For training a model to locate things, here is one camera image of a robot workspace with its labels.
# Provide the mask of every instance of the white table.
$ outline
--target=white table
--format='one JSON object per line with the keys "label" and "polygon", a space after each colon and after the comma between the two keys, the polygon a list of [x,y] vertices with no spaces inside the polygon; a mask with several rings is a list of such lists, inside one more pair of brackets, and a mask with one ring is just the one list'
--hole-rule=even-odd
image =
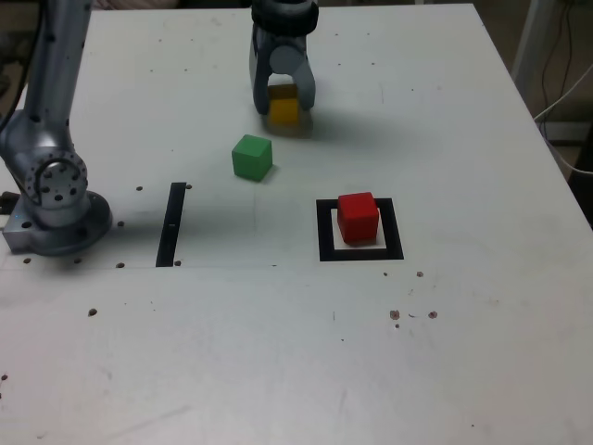
{"label": "white table", "polygon": [[[70,125],[125,227],[80,264],[0,243],[0,443],[591,443],[592,235],[473,7],[324,9],[312,136],[262,184],[250,30],[93,15]],[[319,262],[316,199],[359,191],[405,260]]]}

